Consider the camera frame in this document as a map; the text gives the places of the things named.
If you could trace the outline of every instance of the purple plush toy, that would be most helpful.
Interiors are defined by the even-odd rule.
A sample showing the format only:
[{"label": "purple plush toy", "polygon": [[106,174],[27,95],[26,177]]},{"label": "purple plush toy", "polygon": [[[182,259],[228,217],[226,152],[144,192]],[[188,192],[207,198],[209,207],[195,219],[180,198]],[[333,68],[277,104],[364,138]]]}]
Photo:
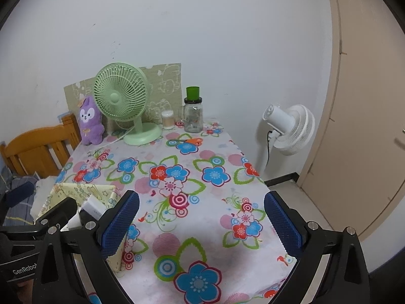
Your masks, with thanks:
[{"label": "purple plush toy", "polygon": [[102,114],[92,96],[87,96],[80,107],[80,134],[83,145],[98,145],[103,141]]}]

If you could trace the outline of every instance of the fan base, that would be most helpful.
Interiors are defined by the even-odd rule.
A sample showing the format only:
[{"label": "fan base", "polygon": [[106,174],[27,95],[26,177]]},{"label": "fan base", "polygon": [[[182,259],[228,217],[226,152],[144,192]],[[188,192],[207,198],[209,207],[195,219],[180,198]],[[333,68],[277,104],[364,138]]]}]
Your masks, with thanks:
[{"label": "fan base", "polygon": [[142,123],[142,132],[132,130],[124,136],[124,142],[128,145],[143,145],[157,140],[161,136],[162,129],[153,123]]}]

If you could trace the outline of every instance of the tile floor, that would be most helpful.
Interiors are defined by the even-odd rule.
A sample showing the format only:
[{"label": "tile floor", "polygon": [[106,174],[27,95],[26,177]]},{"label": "tile floor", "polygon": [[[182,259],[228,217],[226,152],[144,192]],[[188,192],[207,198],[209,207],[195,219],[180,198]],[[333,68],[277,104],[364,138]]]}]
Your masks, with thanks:
[{"label": "tile floor", "polygon": [[[320,213],[320,211],[315,207],[310,198],[297,187],[293,181],[287,181],[275,186],[270,187],[271,190],[277,191],[278,194],[282,197],[285,203],[295,210],[297,210],[302,218],[307,222],[313,220],[317,222],[323,229],[331,230],[332,228],[327,223],[326,219]],[[313,297],[316,294],[319,284],[321,283],[323,272],[328,263],[329,255],[324,255],[319,264],[318,270],[315,274],[315,277],[309,287],[307,294],[302,300],[301,304],[308,304],[312,301]],[[268,300],[263,299],[254,299],[250,301],[249,304],[268,304]]]}]

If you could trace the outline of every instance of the floral tablecloth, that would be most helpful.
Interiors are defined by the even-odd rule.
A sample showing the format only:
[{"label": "floral tablecloth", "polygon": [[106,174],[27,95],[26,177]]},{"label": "floral tablecloth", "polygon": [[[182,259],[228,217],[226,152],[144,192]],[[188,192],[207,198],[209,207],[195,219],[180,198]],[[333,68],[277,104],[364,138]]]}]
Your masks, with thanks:
[{"label": "floral tablecloth", "polygon": [[[180,122],[142,146],[112,143],[118,136],[79,145],[57,182],[112,184],[121,195],[139,194],[116,274],[133,302],[273,297],[295,259],[265,214],[268,188],[223,127],[210,120],[202,133],[188,134]],[[94,288],[84,284],[96,303]]]}]

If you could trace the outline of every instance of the beige door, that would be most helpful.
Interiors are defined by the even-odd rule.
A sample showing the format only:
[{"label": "beige door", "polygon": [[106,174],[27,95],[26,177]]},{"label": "beige door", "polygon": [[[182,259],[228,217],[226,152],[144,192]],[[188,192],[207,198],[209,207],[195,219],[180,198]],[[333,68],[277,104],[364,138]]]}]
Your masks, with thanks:
[{"label": "beige door", "polygon": [[361,234],[405,180],[405,35],[382,0],[337,0],[341,62],[303,190],[335,230]]}]

